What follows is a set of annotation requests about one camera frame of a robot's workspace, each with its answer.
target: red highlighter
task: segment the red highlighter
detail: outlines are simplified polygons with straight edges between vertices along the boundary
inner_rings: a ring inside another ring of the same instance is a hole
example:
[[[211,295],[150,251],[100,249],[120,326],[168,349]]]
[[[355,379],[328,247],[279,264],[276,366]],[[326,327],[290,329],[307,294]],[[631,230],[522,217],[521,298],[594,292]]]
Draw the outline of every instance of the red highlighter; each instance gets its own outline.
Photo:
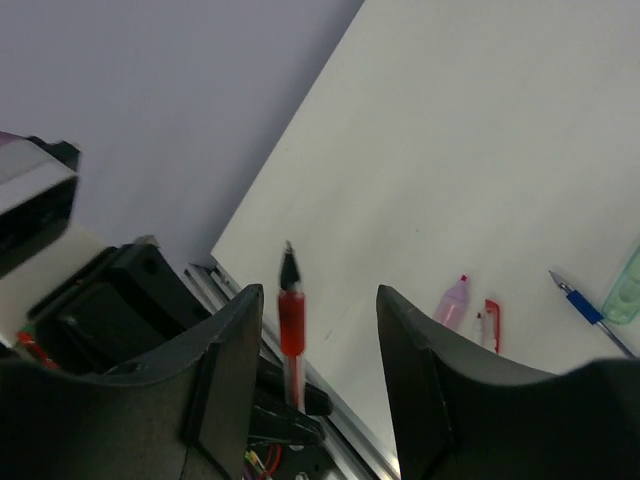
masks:
[[[484,310],[476,317],[475,342],[500,353],[500,305],[493,300],[484,301]]]
[[[304,412],[305,298],[291,243],[287,242],[280,270],[278,319],[284,356],[285,401]]]

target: metal frame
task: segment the metal frame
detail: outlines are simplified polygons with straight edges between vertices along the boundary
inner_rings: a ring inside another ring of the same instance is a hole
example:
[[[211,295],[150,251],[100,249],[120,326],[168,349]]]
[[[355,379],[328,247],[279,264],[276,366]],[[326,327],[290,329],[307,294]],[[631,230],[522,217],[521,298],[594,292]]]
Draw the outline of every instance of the metal frame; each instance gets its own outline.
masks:
[[[241,290],[217,261],[213,268],[189,265],[185,274],[202,293],[205,302],[215,310]],[[282,362],[278,335],[268,321],[262,322],[262,354],[272,361]],[[306,371],[309,381],[327,392],[334,403],[333,413],[328,418],[318,420],[327,434],[324,446],[341,472],[347,478],[399,480],[400,466],[397,457],[378,440],[309,363]]]

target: pen clip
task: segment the pen clip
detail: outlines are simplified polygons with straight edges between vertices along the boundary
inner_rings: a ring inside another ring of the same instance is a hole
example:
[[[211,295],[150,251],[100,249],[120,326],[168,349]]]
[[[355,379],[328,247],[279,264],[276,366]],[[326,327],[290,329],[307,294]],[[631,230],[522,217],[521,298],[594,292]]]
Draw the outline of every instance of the pen clip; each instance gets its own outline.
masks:
[[[495,351],[500,353],[500,305],[493,300],[484,301],[484,309],[487,315],[493,318],[493,338],[495,340]]]

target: red pen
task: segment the red pen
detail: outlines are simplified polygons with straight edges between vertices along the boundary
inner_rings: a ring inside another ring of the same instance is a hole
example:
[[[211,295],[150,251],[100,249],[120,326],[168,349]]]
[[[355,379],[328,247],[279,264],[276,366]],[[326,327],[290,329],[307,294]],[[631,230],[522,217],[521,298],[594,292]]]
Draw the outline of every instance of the red pen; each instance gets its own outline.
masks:
[[[298,264],[291,243],[287,242],[280,270],[278,318],[280,349],[284,356],[285,401],[304,412],[304,292]]]

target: wire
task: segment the wire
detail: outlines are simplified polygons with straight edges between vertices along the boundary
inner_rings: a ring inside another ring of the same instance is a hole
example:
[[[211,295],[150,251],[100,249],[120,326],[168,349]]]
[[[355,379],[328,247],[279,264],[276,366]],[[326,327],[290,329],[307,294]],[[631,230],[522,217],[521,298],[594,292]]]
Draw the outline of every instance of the wire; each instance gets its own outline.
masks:
[[[251,462],[251,465],[256,468],[256,470],[259,470],[261,472],[267,470],[267,468],[264,466],[264,463],[262,463],[262,460],[260,460],[258,454],[253,450],[249,450],[249,461]]]
[[[249,473],[251,473],[251,478],[255,479],[261,477],[263,473],[266,473],[266,470],[260,466],[260,463],[256,461],[257,455],[255,452],[251,450],[244,452],[244,458],[247,461],[245,464],[249,468]]]
[[[256,478],[251,474],[251,470],[249,470],[249,466],[246,463],[244,464],[242,478],[244,478],[244,480],[255,480]]]
[[[280,459],[282,457],[282,447],[280,445],[272,445],[269,448],[269,456],[267,459],[267,463],[266,465],[269,465],[269,461],[271,459],[271,454],[272,452],[275,450],[276,452],[276,457],[275,460],[273,462],[273,465],[271,465],[271,467],[267,467],[266,472],[264,472],[260,478],[261,479],[265,479],[265,478],[270,478],[271,476],[273,476],[273,474],[276,472],[276,470],[278,469],[278,465],[280,465]]]

